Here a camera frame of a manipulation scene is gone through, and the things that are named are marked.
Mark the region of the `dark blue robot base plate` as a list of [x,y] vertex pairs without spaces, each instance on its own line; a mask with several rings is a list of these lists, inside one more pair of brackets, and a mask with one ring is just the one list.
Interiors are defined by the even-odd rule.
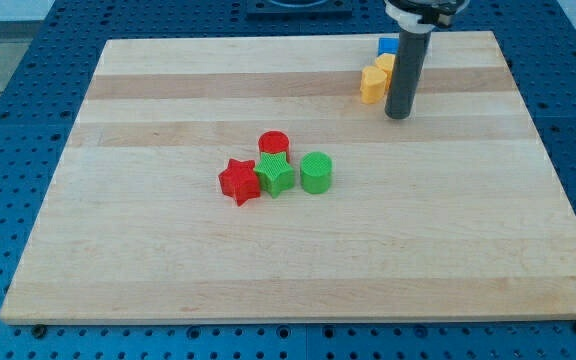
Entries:
[[247,0],[246,17],[261,19],[281,16],[352,14],[351,0]]

